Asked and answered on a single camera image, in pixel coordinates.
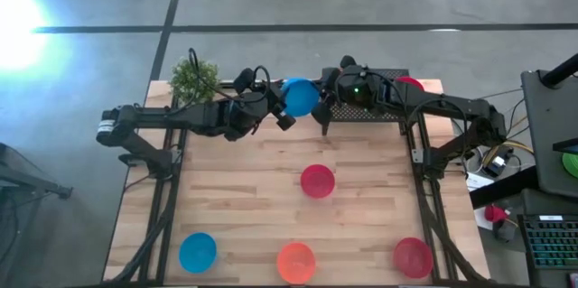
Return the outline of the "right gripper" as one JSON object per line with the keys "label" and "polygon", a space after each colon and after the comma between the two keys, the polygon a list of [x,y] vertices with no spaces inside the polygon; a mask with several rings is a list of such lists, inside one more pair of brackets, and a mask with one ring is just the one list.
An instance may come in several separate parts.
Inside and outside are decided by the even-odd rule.
{"label": "right gripper", "polygon": [[392,94],[392,79],[356,65],[352,56],[344,55],[340,69],[324,68],[321,77],[321,102],[311,111],[314,120],[328,126],[332,120],[331,108],[344,104],[375,110],[386,104]]}

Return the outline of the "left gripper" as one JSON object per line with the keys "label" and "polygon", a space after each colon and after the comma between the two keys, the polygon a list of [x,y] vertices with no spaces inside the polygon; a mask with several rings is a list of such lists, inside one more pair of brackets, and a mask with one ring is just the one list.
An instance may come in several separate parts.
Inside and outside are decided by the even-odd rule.
{"label": "left gripper", "polygon": [[290,129],[296,120],[284,112],[282,86],[283,82],[271,80],[265,67],[242,70],[232,83],[237,95],[231,99],[228,107],[229,132],[225,137],[236,141],[247,133],[253,135],[268,115],[277,119],[276,124],[281,130]]}

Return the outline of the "blue plastic mini bowl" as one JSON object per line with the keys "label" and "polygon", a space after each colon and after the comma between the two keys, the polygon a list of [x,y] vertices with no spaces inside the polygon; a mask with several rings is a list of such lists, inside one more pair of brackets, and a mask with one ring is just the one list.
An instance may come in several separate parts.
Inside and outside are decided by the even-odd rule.
{"label": "blue plastic mini bowl", "polygon": [[214,238],[204,232],[189,235],[181,244],[179,262],[181,267],[192,274],[208,271],[217,257]]}
{"label": "blue plastic mini bowl", "polygon": [[284,112],[293,117],[309,115],[319,101],[320,92],[309,79],[287,79],[281,90],[286,104]]}

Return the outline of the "red plastic mini bowl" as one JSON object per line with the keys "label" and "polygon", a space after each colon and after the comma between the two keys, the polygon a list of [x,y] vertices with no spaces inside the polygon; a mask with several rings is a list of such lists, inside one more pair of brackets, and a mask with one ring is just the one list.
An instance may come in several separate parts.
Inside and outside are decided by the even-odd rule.
{"label": "red plastic mini bowl", "polygon": [[335,177],[327,166],[312,164],[303,170],[300,177],[300,185],[307,196],[314,199],[322,199],[333,192]]}
{"label": "red plastic mini bowl", "polygon": [[422,85],[422,83],[419,82],[417,79],[414,79],[412,77],[402,76],[402,77],[396,78],[396,81],[410,84],[410,85],[415,86],[415,87],[419,88],[420,90],[424,91],[424,86]]}
{"label": "red plastic mini bowl", "polygon": [[431,248],[416,237],[405,237],[396,244],[393,261],[397,270],[412,279],[424,278],[434,268]]}

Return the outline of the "orange plastic mini bowl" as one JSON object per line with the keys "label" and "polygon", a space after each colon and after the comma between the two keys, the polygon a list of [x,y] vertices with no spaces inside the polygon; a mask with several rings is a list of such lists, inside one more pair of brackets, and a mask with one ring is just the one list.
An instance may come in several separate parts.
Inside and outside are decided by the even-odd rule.
{"label": "orange plastic mini bowl", "polygon": [[287,283],[305,284],[315,273],[315,255],[306,244],[293,242],[285,245],[278,253],[276,267]]}

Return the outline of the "black perforated metal rack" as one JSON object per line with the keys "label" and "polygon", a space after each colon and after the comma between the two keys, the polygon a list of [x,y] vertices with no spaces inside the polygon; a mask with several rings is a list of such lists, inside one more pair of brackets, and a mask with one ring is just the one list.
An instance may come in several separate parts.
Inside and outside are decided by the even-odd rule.
{"label": "black perforated metal rack", "polygon": [[[397,91],[399,89],[406,90],[409,87],[414,87],[410,84],[396,81],[396,78],[402,76],[408,76],[405,71],[398,70],[388,70],[388,69],[372,69],[382,74],[388,79],[392,79],[392,94],[390,99],[386,104],[379,105],[379,108],[375,110],[366,110],[360,107],[353,107],[349,105],[333,106],[331,108],[332,112],[332,122],[349,122],[349,123],[397,123],[399,126],[399,131],[403,135],[406,132],[406,113],[408,108],[404,107],[403,104],[406,102],[401,98]],[[321,80],[316,82],[320,90],[320,101],[321,102]],[[324,135],[328,134],[329,125],[322,126],[322,133]]]}

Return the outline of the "green potted plant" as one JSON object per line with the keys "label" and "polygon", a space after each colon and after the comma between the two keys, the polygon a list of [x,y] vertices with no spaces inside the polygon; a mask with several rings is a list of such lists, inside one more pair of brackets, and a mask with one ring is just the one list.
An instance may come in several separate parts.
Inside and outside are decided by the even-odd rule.
{"label": "green potted plant", "polygon": [[196,70],[189,60],[182,58],[172,67],[170,86],[181,105],[205,103],[214,97],[213,88],[219,88],[219,69],[215,64],[198,60]]}

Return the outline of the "white paper sheet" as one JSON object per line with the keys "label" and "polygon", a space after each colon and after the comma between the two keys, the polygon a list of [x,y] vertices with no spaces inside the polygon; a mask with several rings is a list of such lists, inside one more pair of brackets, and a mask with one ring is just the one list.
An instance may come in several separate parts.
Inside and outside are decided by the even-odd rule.
{"label": "white paper sheet", "polygon": [[467,173],[466,186],[468,191],[474,191],[493,183],[492,179],[471,172]]}
{"label": "white paper sheet", "polygon": [[479,228],[484,228],[487,230],[493,229],[493,209],[491,206],[475,209],[474,217]]}

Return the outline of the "small power adapter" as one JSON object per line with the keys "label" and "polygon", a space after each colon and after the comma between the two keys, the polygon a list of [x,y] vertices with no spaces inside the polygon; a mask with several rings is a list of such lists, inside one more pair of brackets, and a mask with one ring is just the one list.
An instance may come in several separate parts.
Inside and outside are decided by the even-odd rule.
{"label": "small power adapter", "polygon": [[499,177],[501,173],[508,166],[508,157],[501,157],[499,155],[487,157],[482,162],[482,171],[490,177]]}

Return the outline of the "black flat bar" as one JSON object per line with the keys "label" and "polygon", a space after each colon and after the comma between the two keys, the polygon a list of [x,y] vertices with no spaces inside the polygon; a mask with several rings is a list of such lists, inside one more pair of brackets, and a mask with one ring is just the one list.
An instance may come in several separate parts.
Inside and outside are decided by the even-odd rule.
{"label": "black flat bar", "polygon": [[498,200],[518,195],[524,189],[539,189],[535,166],[471,191],[470,199],[473,208],[478,209]]}

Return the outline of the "red emergency stop button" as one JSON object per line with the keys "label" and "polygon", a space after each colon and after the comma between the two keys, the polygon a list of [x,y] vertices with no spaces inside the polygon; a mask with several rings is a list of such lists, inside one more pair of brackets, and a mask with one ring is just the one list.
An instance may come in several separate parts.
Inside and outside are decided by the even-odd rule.
{"label": "red emergency stop button", "polygon": [[484,218],[490,223],[500,222],[508,217],[508,213],[495,205],[488,205],[484,209]]}

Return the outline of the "black tripod stand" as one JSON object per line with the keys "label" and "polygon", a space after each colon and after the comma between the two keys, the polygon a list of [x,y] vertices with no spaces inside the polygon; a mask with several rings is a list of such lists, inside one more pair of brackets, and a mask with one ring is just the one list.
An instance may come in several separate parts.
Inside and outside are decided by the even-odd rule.
{"label": "black tripod stand", "polygon": [[59,184],[13,147],[0,143],[0,186],[4,184],[43,190],[61,199],[69,198],[72,193],[71,187]]}

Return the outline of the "green filament spool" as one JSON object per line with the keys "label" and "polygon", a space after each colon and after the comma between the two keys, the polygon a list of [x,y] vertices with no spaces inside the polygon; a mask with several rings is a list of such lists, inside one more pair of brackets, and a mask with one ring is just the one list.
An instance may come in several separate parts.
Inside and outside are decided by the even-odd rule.
{"label": "green filament spool", "polygon": [[578,154],[563,153],[561,160],[564,169],[574,178],[578,179]]}

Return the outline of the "backlit black keyboard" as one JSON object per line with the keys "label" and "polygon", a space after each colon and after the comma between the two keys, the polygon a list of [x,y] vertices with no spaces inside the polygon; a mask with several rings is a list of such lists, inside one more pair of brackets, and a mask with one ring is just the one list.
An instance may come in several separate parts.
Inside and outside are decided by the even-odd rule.
{"label": "backlit black keyboard", "polygon": [[533,269],[578,270],[578,215],[518,215]]}

